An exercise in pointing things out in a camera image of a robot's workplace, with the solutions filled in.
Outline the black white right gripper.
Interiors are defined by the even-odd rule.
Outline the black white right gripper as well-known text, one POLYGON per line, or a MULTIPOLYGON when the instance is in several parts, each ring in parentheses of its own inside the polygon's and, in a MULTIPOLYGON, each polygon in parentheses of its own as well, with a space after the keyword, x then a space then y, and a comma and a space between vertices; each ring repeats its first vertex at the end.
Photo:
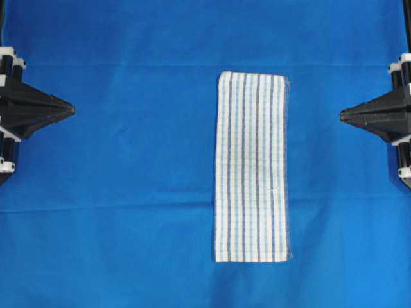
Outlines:
POLYGON ((396 150, 399 180, 410 188, 410 114, 375 114, 410 111, 410 53, 389 65, 392 91, 340 112, 341 122, 361 128, 391 143, 396 150))

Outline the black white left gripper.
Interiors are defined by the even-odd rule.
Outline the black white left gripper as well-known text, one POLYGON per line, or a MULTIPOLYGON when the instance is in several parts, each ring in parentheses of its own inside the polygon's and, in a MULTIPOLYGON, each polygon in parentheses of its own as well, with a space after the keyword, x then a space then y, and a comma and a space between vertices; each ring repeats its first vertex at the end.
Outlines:
POLYGON ((25 68, 13 47, 1 47, 1 184, 17 169, 22 139, 76 111, 67 101, 20 82, 25 68), (57 108, 10 108, 12 102, 57 108))

